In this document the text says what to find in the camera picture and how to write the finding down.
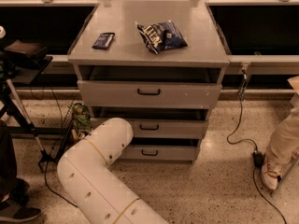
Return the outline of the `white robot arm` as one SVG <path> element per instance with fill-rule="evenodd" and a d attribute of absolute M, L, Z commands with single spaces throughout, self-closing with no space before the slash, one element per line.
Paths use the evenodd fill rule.
<path fill-rule="evenodd" d="M 128 121 L 108 119 L 69 148 L 59 180 L 91 224 L 168 224 L 109 171 L 134 136 Z"/>

